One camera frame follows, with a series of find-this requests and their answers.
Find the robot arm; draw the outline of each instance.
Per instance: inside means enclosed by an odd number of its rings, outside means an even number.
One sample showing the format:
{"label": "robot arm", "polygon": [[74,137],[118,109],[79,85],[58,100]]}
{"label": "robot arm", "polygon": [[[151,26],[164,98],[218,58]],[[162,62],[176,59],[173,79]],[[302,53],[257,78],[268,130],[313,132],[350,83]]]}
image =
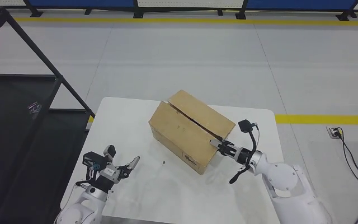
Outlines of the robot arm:
{"label": "robot arm", "polygon": [[[131,163],[124,166],[115,166],[112,161],[116,154],[114,146],[108,146],[103,152],[104,156],[94,152],[83,155],[82,164],[87,166],[87,174],[85,181],[76,182],[77,186],[84,188],[78,200],[69,208],[64,208],[55,220],[57,224],[100,224],[102,220],[102,212],[106,205],[108,192],[114,184],[118,184],[121,179],[126,179],[134,170],[140,157],[137,156]],[[89,200],[95,205],[95,209],[91,209],[82,202]]]}
{"label": "robot arm", "polygon": [[[247,170],[255,176],[262,175],[263,183],[282,224],[327,224],[332,222],[324,206],[314,195],[310,183],[299,166],[291,167],[285,163],[269,163],[266,154],[256,151],[256,143],[254,143],[252,151],[236,147],[233,143],[220,138],[212,139],[210,143],[222,155],[244,165],[238,174],[230,180],[231,184]],[[303,192],[300,195],[284,198],[276,194],[275,189],[287,192],[294,189],[298,183],[303,187]]]}

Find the floor tile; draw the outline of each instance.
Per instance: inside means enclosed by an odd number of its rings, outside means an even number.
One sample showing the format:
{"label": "floor tile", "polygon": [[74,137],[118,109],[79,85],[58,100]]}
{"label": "floor tile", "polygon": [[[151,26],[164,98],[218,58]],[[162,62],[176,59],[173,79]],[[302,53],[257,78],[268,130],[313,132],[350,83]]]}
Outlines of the floor tile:
{"label": "floor tile", "polygon": [[358,66],[271,66],[288,114],[358,113]]}
{"label": "floor tile", "polygon": [[[26,22],[20,26],[53,63],[80,61],[97,64],[112,25]],[[0,41],[0,60],[40,61],[9,25],[0,29]]]}
{"label": "floor tile", "polygon": [[285,113],[275,82],[266,67],[101,64],[86,100],[96,110],[106,96],[166,100],[180,89],[210,105]]}
{"label": "floor tile", "polygon": [[[355,223],[358,181],[347,166],[342,142],[330,139],[323,125],[293,125],[293,130],[315,192],[332,216],[333,223]],[[358,159],[358,127],[343,126],[343,130],[346,144]]]}
{"label": "floor tile", "polygon": [[278,124],[277,130],[279,131],[282,154],[286,164],[290,166],[299,165],[307,175],[306,164],[302,158],[300,148],[297,144],[295,134],[290,124]]}
{"label": "floor tile", "polygon": [[255,25],[271,65],[356,64],[357,26]]}
{"label": "floor tile", "polygon": [[267,64],[245,24],[114,24],[102,62]]}

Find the black metal frame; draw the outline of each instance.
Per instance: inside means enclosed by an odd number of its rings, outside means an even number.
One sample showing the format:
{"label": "black metal frame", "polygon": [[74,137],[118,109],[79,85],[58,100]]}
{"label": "black metal frame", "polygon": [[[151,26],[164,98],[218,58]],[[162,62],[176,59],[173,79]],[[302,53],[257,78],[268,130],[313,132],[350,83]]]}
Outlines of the black metal frame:
{"label": "black metal frame", "polygon": [[354,13],[354,8],[357,6],[357,4],[358,0],[355,0],[349,9],[344,10],[342,14],[336,15],[336,17],[340,21],[349,21],[348,16],[351,16],[352,18],[357,18],[356,14]]}
{"label": "black metal frame", "polygon": [[40,17],[44,13],[39,12],[34,6],[32,6],[29,0],[23,0],[23,2],[32,13],[30,17]]}
{"label": "black metal frame", "polygon": [[23,0],[26,6],[6,6],[6,8],[28,8],[32,15],[30,17],[40,17],[43,12],[38,12],[37,9],[82,9],[85,10],[84,14],[89,15],[92,10],[105,10],[105,11],[123,11],[123,12],[134,12],[133,18],[143,18],[145,12],[181,12],[181,11],[208,11],[217,10],[218,16],[223,15],[224,10],[239,10],[236,13],[236,19],[245,20],[245,12],[249,11],[292,11],[292,12],[342,12],[341,15],[337,15],[339,20],[347,21],[347,16],[350,15],[352,18],[356,18],[354,10],[358,0],[347,10],[347,9],[327,9],[327,10],[312,10],[312,9],[296,9],[296,8],[247,8],[248,1],[244,0],[241,8],[196,8],[196,7],[139,7],[138,0],[133,0],[133,7],[81,7],[81,6],[32,6],[29,0]]}
{"label": "black metal frame", "polygon": [[41,59],[42,62],[53,72],[55,77],[63,84],[67,90],[76,98],[76,100],[84,107],[84,109],[90,113],[94,118],[94,112],[88,107],[88,105],[82,100],[62,74],[55,68],[51,61],[45,56],[40,48],[31,40],[31,38],[25,33],[21,26],[14,20],[10,13],[3,7],[0,7],[0,21],[6,21],[17,34],[24,40],[24,42],[35,52],[35,54]]}
{"label": "black metal frame", "polygon": [[[15,80],[22,80],[22,77],[16,77]],[[47,111],[45,111],[43,114],[46,114],[45,118],[44,118],[44,121],[42,123],[46,123],[46,119],[51,116],[51,114],[55,114],[55,115],[60,115],[60,114],[67,114],[67,115],[70,115],[70,116],[73,116],[73,115],[81,115],[80,117],[80,120],[81,120],[81,124],[77,124],[75,129],[76,129],[76,134],[73,135],[74,136],[74,139],[76,139],[75,141],[72,141],[72,145],[71,145],[71,148],[67,148],[66,151],[63,155],[66,155],[66,157],[62,157],[62,158],[59,158],[60,160],[62,160],[62,165],[61,166],[57,166],[58,168],[56,168],[55,170],[51,170],[52,172],[56,173],[56,178],[59,180],[58,181],[58,184],[57,185],[53,185],[51,186],[52,189],[54,189],[53,193],[51,194],[51,197],[50,199],[47,199],[46,202],[40,202],[40,206],[44,206],[44,204],[46,203],[46,209],[45,210],[40,210],[41,211],[41,218],[35,218],[35,220],[32,219],[32,217],[27,217],[28,216],[28,213],[25,214],[25,217],[26,218],[29,218],[29,222],[30,223],[38,223],[38,224],[45,224],[45,223],[53,223],[57,214],[60,212],[60,203],[61,203],[61,200],[62,200],[62,197],[63,197],[63,194],[66,190],[66,187],[68,185],[68,181],[70,180],[70,177],[72,175],[72,172],[76,166],[76,163],[77,163],[77,160],[78,160],[78,157],[81,153],[81,149],[82,149],[82,146],[84,144],[84,135],[85,135],[85,129],[86,129],[86,121],[88,120],[88,118],[90,117],[90,114],[85,110],[85,109],[48,109]],[[68,127],[71,127],[72,126],[72,123],[63,123],[63,120],[60,121],[61,122],[61,125],[65,125],[65,126],[68,126]],[[55,138],[60,138],[62,141],[65,140],[65,138],[63,138],[62,134],[61,134],[61,128],[57,129],[56,126],[53,126],[54,129],[55,129],[55,132],[52,134],[52,136],[54,136]],[[34,142],[31,142],[28,147],[30,147],[31,149],[34,149],[33,148],[33,143],[36,144],[36,138],[37,138],[37,145],[38,142],[39,142],[39,139],[40,141],[42,141],[41,138],[39,138],[39,136],[41,136],[41,127],[39,128],[39,130],[37,132],[40,132],[40,133],[37,133],[36,134],[36,137],[35,137],[35,141]],[[36,153],[32,151],[26,151],[24,152],[24,154],[21,154],[21,158],[19,157],[16,157],[16,170],[18,171],[17,172],[17,175],[15,176],[12,176],[12,179],[10,179],[10,181],[4,183],[3,185],[6,185],[6,186],[11,186],[12,189],[9,189],[8,190],[8,193],[5,195],[5,197],[2,197],[4,198],[4,200],[1,200],[0,201],[0,222],[1,223],[23,223],[23,217],[21,217],[21,214],[19,215],[20,218],[17,218],[17,217],[13,217],[13,216],[9,216],[9,217],[4,217],[4,209],[8,206],[7,203],[5,202],[9,202],[9,201],[12,201],[13,199],[15,200],[14,203],[12,203],[12,207],[14,207],[13,205],[20,201],[21,203],[24,203],[25,206],[26,205],[29,205],[31,204],[32,206],[38,206],[37,202],[33,202],[33,201],[29,201],[28,199],[23,199],[23,198],[19,198],[19,197],[16,197],[17,193],[16,191],[13,190],[13,188],[19,188],[18,186],[23,186],[24,183],[22,182],[22,178],[24,176],[24,170],[25,170],[25,174],[26,174],[26,163],[28,163],[29,161],[29,157],[31,158],[31,154],[32,154],[32,158],[33,158],[33,155],[36,155]],[[44,167],[47,167],[46,165],[52,163],[52,159],[43,159],[42,161],[42,165],[44,165]],[[43,178],[34,178],[34,175],[36,172],[34,172],[34,170],[32,170],[32,172],[30,172],[30,175],[32,174],[32,178],[31,178],[31,182],[30,183],[27,183],[26,182],[26,188],[28,189],[41,189],[41,187],[43,187],[42,184],[44,185],[49,185],[49,182],[44,180]]]}
{"label": "black metal frame", "polygon": [[[44,62],[44,64],[53,72],[53,74],[0,74],[0,81],[35,81],[38,82],[49,82],[52,83],[52,87],[50,89],[49,95],[46,97],[46,99],[41,103],[41,110],[37,114],[36,119],[31,123],[29,126],[29,129],[26,131],[26,135],[23,137],[23,140],[21,144],[19,145],[18,152],[16,152],[16,162],[10,164],[10,168],[4,176],[4,179],[6,181],[6,184],[3,185],[1,191],[0,191],[0,198],[5,199],[8,196],[8,193],[11,191],[11,188],[13,186],[13,181],[17,180],[17,178],[20,175],[20,168],[19,164],[23,164],[27,156],[29,154],[29,147],[33,144],[34,139],[38,135],[39,130],[41,129],[46,116],[49,113],[52,113],[52,111],[61,112],[64,113],[82,113],[86,117],[85,120],[88,120],[90,116],[93,118],[95,117],[94,112],[88,107],[88,105],[81,99],[81,97],[76,93],[76,91],[72,88],[72,86],[67,82],[67,80],[62,76],[62,74],[55,68],[55,66],[48,60],[48,58],[44,55],[44,53],[37,47],[37,45],[30,39],[30,37],[27,35],[27,33],[24,32],[24,30],[20,27],[20,25],[14,20],[14,18],[10,15],[10,13],[4,8],[0,7],[0,27],[2,25],[8,22],[8,24],[17,32],[17,34],[24,40],[24,42],[35,52],[35,54]],[[84,107],[84,109],[50,109],[51,104],[61,86],[63,84],[68,91],[76,98],[77,101]],[[83,134],[86,129],[87,123],[83,123]],[[68,181],[70,178],[70,175],[73,171],[74,166],[76,165],[76,161],[78,159],[78,156],[81,152],[81,142],[82,142],[83,136],[78,136],[78,138],[81,138],[81,141],[77,142],[74,148],[76,150],[73,150],[73,153],[67,162],[65,164],[66,169],[64,170],[63,176],[60,178],[64,181],[64,183],[61,183],[60,186],[58,186],[56,192],[57,195],[54,198],[54,204],[53,207],[53,214],[51,214],[51,218],[54,219],[56,213],[59,209],[59,202],[62,198],[62,195],[65,191],[65,188],[67,186],[67,183],[65,181]],[[0,201],[0,211],[4,208],[4,200]]]}

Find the metal pole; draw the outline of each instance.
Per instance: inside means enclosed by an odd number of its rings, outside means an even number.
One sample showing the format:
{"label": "metal pole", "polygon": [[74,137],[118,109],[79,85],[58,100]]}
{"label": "metal pole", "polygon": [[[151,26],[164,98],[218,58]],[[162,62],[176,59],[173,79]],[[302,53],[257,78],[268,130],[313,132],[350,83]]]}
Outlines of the metal pole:
{"label": "metal pole", "polygon": [[32,13],[30,17],[40,17],[44,13],[44,12],[39,12],[34,6],[32,6],[29,0],[23,0],[23,2]]}
{"label": "metal pole", "polygon": [[349,19],[348,19],[349,15],[355,16],[353,10],[357,6],[357,4],[358,4],[358,0],[355,0],[354,3],[351,5],[351,7],[348,10],[343,11],[342,14],[340,14],[340,15],[336,15],[336,17],[340,21],[349,21]]}
{"label": "metal pole", "polygon": [[247,3],[248,3],[248,0],[244,0],[244,2],[242,3],[242,7],[241,7],[239,13],[235,14],[236,19],[238,19],[238,20],[245,20],[246,19],[245,10],[246,10],[246,7],[247,7]]}
{"label": "metal pole", "polygon": [[134,6],[133,18],[143,18],[144,12],[139,8],[138,0],[133,0],[133,6]]}
{"label": "metal pole", "polygon": [[0,27],[2,27],[2,25],[4,25],[6,22],[6,13],[5,13],[5,8],[0,6]]}
{"label": "metal pole", "polygon": [[78,102],[91,113],[91,116],[94,118],[94,112],[87,106],[87,104],[82,100],[82,98],[76,93],[72,86],[67,82],[67,80],[62,76],[62,74],[55,68],[55,66],[48,60],[45,54],[40,50],[40,48],[31,40],[31,38],[24,32],[21,26],[13,19],[10,13],[5,10],[7,13],[7,22],[10,26],[19,34],[19,36],[25,41],[25,43],[35,52],[35,54],[46,64],[46,66],[53,72],[53,74],[62,79],[62,84],[68,89],[68,91],[78,100]]}
{"label": "metal pole", "polygon": [[91,14],[91,12],[92,12],[92,9],[88,8],[88,9],[86,9],[86,11],[84,12],[84,14],[85,14],[86,16],[88,16],[89,14]]}
{"label": "metal pole", "polygon": [[222,16],[223,15],[223,10],[220,8],[218,9],[218,16]]}

